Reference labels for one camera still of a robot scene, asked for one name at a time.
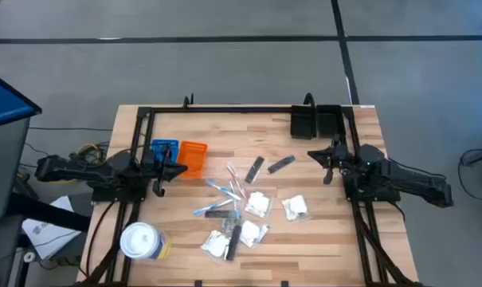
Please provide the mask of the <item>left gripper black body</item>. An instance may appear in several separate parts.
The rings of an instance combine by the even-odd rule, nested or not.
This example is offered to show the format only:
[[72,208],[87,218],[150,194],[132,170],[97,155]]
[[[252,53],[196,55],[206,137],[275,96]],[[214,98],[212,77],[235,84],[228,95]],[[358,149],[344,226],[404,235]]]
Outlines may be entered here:
[[147,151],[141,161],[141,173],[151,179],[170,182],[174,176],[170,169],[171,151],[165,147],[160,153]]

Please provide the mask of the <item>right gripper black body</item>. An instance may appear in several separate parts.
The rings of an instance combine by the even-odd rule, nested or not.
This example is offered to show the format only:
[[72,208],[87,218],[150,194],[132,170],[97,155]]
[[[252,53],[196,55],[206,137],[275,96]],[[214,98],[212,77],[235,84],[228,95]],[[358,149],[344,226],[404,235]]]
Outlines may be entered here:
[[343,161],[347,160],[349,156],[348,146],[342,142],[341,136],[336,134],[333,136],[328,150],[327,162],[329,167],[327,170],[333,172],[334,168],[341,168]]

